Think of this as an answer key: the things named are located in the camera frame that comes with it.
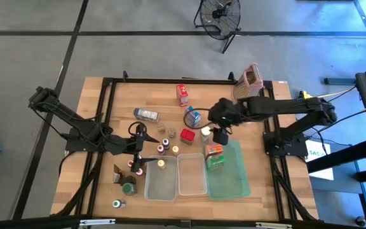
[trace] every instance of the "concrete floor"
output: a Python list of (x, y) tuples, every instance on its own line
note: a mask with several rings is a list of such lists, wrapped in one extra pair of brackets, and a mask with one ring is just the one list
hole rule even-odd
[[(71, 31), (81, 2), (0, 0), (0, 30)], [(366, 0), (360, 2), (366, 12)], [(194, 31), (198, 3), (90, 1), (81, 30)], [(366, 31), (349, 1), (242, 0), (240, 27), (243, 31)], [(37, 86), (55, 86), (69, 38), (0, 37), (0, 144), (5, 148), (0, 153), (0, 220), (10, 216), (41, 124), (27, 109), (27, 101)], [(218, 52), (221, 44), (208, 36), (78, 37), (60, 100), (76, 109), (86, 76), (120, 77), (124, 70), (130, 77), (225, 79), (230, 71), (238, 77), (249, 63), (257, 62), (264, 79), (288, 81), (294, 95), (300, 90), (311, 95), (345, 90), (349, 87), (322, 85), (322, 79), (366, 71), (366, 38), (237, 37), (224, 55)], [(334, 105), (339, 117), (363, 107), (357, 91)], [(62, 132), (69, 129), (60, 120), (54, 119), (53, 125)], [(323, 136), (351, 144), (364, 141), (366, 116), (346, 120)], [(49, 215), (64, 145), (56, 133), (49, 133), (24, 217)], [(321, 212), (325, 211), (319, 209), (320, 217), (325, 215)]]

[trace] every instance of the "wooden table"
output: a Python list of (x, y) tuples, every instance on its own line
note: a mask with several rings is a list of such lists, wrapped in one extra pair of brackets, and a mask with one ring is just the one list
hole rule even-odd
[[(77, 109), (77, 113), (81, 116), (87, 118), (95, 115), (102, 79), (92, 77), (85, 79)], [(232, 85), (186, 84), (189, 92), (189, 104), (194, 108), (210, 108), (221, 97), (231, 99), (232, 87)], [(290, 98), (287, 82), (274, 81), (273, 88), (275, 99)], [(108, 94), (106, 93), (103, 111), (106, 109)], [(177, 145), (180, 148), (180, 153), (202, 152), (199, 130), (195, 131), (196, 137), (192, 146), (182, 143), (179, 139), (179, 134), (185, 127), (182, 121), (185, 108), (177, 105), (175, 85), (117, 83), (110, 121), (114, 134), (129, 137), (128, 126), (136, 120), (133, 115), (134, 108), (159, 112), (160, 123), (165, 124), (167, 128), (173, 127), (177, 130), (176, 138), (170, 139), (170, 142), (172, 146)], [(207, 113), (202, 113), (202, 123), (206, 120)], [(281, 127), (287, 127), (295, 122), (295, 116), (280, 115), (279, 120)], [(146, 125), (148, 134), (155, 139), (161, 141), (167, 137), (166, 133), (158, 133), (155, 123), (146, 122)], [(149, 201), (144, 198), (145, 178), (136, 175), (134, 176), (137, 178), (138, 193), (133, 196), (126, 196), (122, 193), (120, 185), (112, 183), (113, 165), (116, 164), (125, 171), (126, 175), (129, 175), (131, 172), (127, 167), (127, 161), (131, 160), (132, 156), (112, 156), (106, 152), (103, 158), (93, 215), (112, 218), (278, 221), (271, 168), (262, 140), (263, 131), (263, 123), (244, 123), (239, 127), (233, 127), (233, 134), (229, 136), (230, 140), (239, 141), (241, 144), (251, 187), (251, 196), (249, 197), (215, 201), (210, 200), (208, 195), (177, 195), (173, 202)], [(146, 142), (141, 155), (144, 157), (156, 155), (156, 146), (156, 143)], [(61, 210), (79, 188), (85, 160), (86, 152), (77, 152), (64, 162), (51, 213)], [(309, 213), (317, 218), (316, 204), (306, 164), (296, 157), (288, 157), (287, 164), (294, 193)], [(285, 216), (289, 218), (287, 199), (283, 190), (281, 195)], [(89, 196), (90, 188), (86, 191), (83, 213), (86, 212)], [(112, 201), (118, 198), (125, 200), (126, 207), (124, 209), (112, 207)]]

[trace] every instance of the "red box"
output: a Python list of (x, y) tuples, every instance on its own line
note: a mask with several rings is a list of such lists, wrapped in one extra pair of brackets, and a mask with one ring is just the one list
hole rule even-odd
[(189, 102), (189, 94), (187, 93), (184, 84), (176, 86), (176, 97), (180, 106), (186, 106)]
[(180, 133), (180, 140), (186, 144), (192, 145), (195, 135), (196, 134), (193, 131), (183, 129), (182, 133)]

